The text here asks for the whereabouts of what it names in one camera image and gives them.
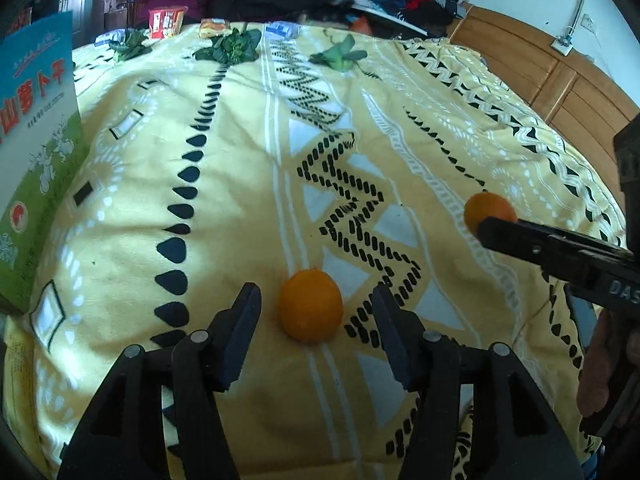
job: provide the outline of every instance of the red snack package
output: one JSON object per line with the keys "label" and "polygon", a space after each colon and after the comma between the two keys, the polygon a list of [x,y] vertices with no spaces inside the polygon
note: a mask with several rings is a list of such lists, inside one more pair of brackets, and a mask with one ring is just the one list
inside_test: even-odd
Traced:
{"label": "red snack package", "polygon": [[169,7],[149,11],[149,28],[152,40],[171,38],[180,34],[182,20],[189,7]]}

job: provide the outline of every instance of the box with chinese text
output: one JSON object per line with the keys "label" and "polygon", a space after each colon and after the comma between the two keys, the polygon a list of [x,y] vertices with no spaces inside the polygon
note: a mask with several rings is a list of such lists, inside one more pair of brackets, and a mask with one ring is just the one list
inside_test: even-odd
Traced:
{"label": "box with chinese text", "polygon": [[89,152],[71,59],[71,13],[0,44],[0,311],[27,312],[44,243]]}

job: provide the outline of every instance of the cartoon rabbit illustration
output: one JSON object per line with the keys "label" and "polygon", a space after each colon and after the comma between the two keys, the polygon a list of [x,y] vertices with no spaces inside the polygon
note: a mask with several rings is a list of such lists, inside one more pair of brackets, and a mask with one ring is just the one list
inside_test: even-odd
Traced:
{"label": "cartoon rabbit illustration", "polygon": [[56,130],[53,132],[53,140],[56,141],[56,147],[53,149],[53,153],[57,153],[60,156],[62,162],[66,161],[66,156],[71,155],[74,151],[74,142],[71,139],[63,139],[64,124],[59,123]]}
{"label": "cartoon rabbit illustration", "polygon": [[41,146],[36,155],[31,154],[29,171],[33,173],[39,167],[42,167],[42,173],[40,174],[40,192],[42,194],[46,194],[49,191],[49,183],[56,177],[56,172],[51,165],[51,159],[52,155],[47,154],[46,146]]}

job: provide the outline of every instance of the leafy green vegetable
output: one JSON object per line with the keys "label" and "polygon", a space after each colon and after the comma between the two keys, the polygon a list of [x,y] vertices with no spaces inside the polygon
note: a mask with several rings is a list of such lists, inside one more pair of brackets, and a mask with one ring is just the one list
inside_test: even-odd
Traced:
{"label": "leafy green vegetable", "polygon": [[114,51],[113,60],[116,63],[132,59],[151,52],[151,47],[143,46],[146,35],[141,30],[128,28],[125,31],[124,41],[110,41],[109,48]]}
{"label": "leafy green vegetable", "polygon": [[234,28],[231,34],[212,38],[212,46],[194,52],[197,60],[207,59],[224,65],[236,65],[245,61],[258,59],[256,49],[262,38],[260,30],[252,29],[240,33]]}
{"label": "leafy green vegetable", "polygon": [[344,41],[337,43],[328,50],[313,54],[309,61],[318,65],[327,65],[338,72],[348,72],[358,60],[367,57],[366,50],[351,50],[356,44],[351,34]]}

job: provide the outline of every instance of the yellow fabric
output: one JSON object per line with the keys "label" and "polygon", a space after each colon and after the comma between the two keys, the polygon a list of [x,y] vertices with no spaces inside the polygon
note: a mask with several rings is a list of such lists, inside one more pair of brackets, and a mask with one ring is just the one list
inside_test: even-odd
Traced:
{"label": "yellow fabric", "polygon": [[[260,286],[262,317],[240,380],[218,396],[243,478],[397,477],[415,395],[394,381],[367,313],[380,281],[427,328],[469,346],[511,345],[578,458],[598,445],[578,430],[582,355],[562,284],[484,250],[462,217],[465,200],[486,189],[521,218],[624,244],[609,191],[478,54],[446,41],[356,35],[356,48],[369,53],[359,68],[306,62],[343,38],[309,27],[286,43],[263,38],[258,61],[228,70],[191,57],[209,44],[197,26],[117,66],[107,50],[74,53],[79,107],[95,137],[56,216],[34,313],[22,324],[36,327],[27,365],[52,475],[122,349],[155,349],[152,337],[206,327],[244,282]],[[203,147],[186,142],[198,135]],[[190,166],[192,184],[178,176],[193,178],[182,173]],[[94,192],[75,206],[87,181]],[[197,196],[182,198],[175,187]],[[192,218],[168,210],[181,204],[193,207]],[[174,224],[190,234],[165,231]],[[170,238],[185,241],[183,262],[159,253]],[[309,267],[334,277],[346,309],[337,335],[312,348],[287,338],[274,314],[282,283]],[[188,279],[182,295],[156,283],[172,270]],[[172,301],[186,306],[186,325],[154,313]],[[9,329],[10,337],[23,330]],[[175,428],[166,432],[175,444]]]}

